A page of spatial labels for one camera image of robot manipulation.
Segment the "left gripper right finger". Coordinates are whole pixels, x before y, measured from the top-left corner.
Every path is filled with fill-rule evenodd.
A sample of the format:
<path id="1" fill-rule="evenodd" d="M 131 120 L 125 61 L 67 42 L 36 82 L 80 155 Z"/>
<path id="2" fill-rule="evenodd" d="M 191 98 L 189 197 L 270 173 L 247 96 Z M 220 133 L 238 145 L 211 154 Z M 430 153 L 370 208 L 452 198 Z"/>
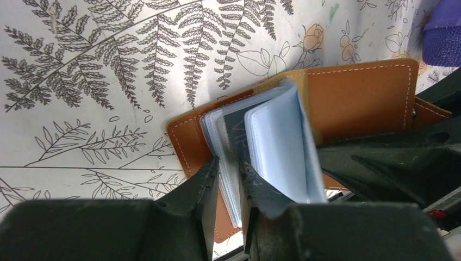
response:
<path id="1" fill-rule="evenodd" d="M 249 260 L 451 260 L 434 223 L 407 203 L 299 204 L 239 164 Z"/>

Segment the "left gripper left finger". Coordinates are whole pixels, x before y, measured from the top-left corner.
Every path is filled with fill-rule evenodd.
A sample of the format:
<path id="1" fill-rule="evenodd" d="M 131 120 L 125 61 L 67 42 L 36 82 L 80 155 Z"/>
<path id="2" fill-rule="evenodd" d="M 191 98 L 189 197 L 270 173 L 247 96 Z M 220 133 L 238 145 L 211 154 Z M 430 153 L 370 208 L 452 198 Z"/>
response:
<path id="1" fill-rule="evenodd" d="M 1 260 L 211 260 L 219 159 L 153 200 L 37 200 L 1 222 Z"/>

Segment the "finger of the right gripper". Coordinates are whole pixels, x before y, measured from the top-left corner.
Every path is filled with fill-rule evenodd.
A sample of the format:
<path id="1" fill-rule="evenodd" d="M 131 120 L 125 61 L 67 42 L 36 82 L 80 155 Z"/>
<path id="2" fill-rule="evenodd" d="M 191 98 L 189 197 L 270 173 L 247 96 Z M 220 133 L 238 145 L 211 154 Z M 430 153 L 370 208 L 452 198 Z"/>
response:
<path id="1" fill-rule="evenodd" d="M 415 129 L 320 146 L 323 172 L 363 201 L 438 208 L 460 191 L 460 70 L 415 99 Z"/>

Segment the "brown leather card holder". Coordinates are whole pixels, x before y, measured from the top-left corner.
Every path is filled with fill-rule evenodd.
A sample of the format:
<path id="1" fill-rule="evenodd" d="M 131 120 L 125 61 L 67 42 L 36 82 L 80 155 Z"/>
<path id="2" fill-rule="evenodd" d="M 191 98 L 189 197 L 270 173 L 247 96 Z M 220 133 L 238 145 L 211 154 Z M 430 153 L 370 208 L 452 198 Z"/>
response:
<path id="1" fill-rule="evenodd" d="M 418 70 L 416 60 L 405 58 L 284 72 L 178 116 L 166 130 L 186 176 L 191 177 L 211 156 L 200 118 L 273 89 L 282 79 L 299 85 L 307 99 L 308 116 L 326 141 L 409 131 L 449 119 L 449 111 L 415 96 Z"/>

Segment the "floral table mat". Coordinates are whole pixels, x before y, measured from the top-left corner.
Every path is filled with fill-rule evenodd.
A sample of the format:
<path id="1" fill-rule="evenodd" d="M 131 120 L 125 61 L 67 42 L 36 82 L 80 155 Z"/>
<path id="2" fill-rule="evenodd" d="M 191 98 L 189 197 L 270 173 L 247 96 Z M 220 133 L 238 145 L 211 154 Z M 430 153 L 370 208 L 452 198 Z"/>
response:
<path id="1" fill-rule="evenodd" d="M 417 96 L 460 70 L 422 59 L 438 2 L 1 1 L 1 222 L 26 201 L 162 198 L 192 177 L 167 124 L 284 72 L 409 58 Z M 434 209 L 363 201 L 321 168 L 320 146 L 410 130 L 326 141 L 306 100 L 282 79 L 230 104 L 257 105 L 244 118 L 250 162 L 223 153 L 228 105 L 200 118 L 206 162 L 219 159 L 211 260 L 249 260 L 241 162 L 296 203 L 414 204 L 445 245 L 460 235 L 460 191 Z M 220 257 L 226 241 L 238 246 Z"/>

